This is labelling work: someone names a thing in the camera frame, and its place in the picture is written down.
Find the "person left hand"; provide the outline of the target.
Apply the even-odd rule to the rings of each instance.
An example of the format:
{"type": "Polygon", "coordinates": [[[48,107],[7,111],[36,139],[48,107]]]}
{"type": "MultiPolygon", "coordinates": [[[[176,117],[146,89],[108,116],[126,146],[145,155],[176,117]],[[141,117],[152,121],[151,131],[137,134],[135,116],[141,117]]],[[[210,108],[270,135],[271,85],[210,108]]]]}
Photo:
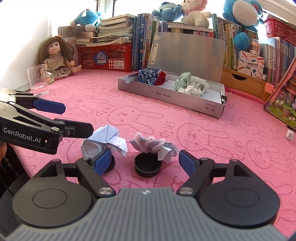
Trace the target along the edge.
{"type": "Polygon", "coordinates": [[[6,143],[3,143],[1,146],[0,146],[0,160],[2,158],[4,158],[5,154],[6,154],[6,150],[7,150],[7,147],[6,147],[6,143]]]}

